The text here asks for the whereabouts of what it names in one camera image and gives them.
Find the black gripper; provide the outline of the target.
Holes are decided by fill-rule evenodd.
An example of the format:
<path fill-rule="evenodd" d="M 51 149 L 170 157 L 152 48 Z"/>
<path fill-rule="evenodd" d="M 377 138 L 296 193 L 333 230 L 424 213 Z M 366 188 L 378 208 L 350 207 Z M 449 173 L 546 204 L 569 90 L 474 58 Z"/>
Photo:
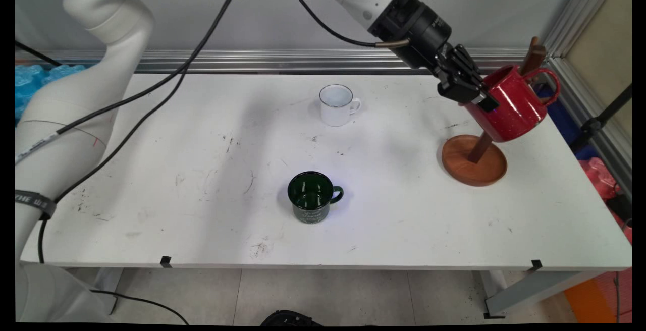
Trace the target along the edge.
<path fill-rule="evenodd" d="M 487 93 L 480 70 L 466 48 L 452 45 L 451 29 L 432 11 L 417 11 L 401 29 L 408 41 L 396 55 L 413 69 L 425 68 L 439 79 L 438 94 L 461 105 L 477 105 L 485 113 L 499 106 Z"/>

